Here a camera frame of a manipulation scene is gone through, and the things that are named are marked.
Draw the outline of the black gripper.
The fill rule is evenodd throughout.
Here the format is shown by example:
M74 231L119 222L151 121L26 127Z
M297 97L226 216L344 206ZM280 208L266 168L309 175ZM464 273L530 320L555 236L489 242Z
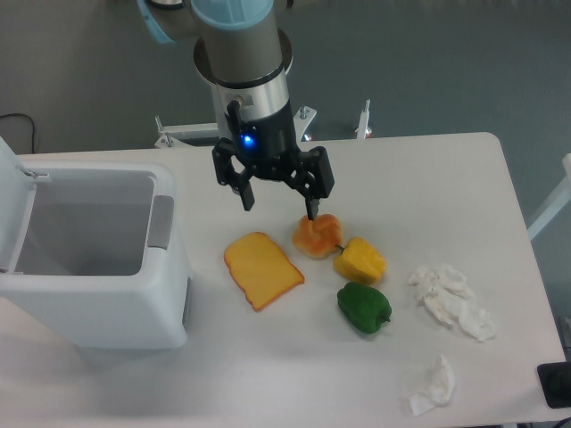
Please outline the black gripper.
M303 196L308 220L315 220L320 200L326 199L335 185L327 149L299 149L290 103L261 119L245 119L244 113L245 107L237 100L228 103L230 137L222 137L212 149L218 183L229 185L240 196L244 210L250 211L255 203L252 176L285 181ZM232 163L234 157L244 165L240 173Z

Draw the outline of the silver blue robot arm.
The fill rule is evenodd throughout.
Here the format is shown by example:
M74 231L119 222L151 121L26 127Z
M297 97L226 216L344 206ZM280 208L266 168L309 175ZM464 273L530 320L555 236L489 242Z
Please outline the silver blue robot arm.
M294 111L286 74L291 42L276 21L293 1L140 1L152 37L174 43L194 37L194 64L210 86L216 124L201 127L219 141L212 150L216 177L239 195L245 210L254 204L250 180L283 182L301 194L307 216L334 186L325 148L299 144L316 111Z

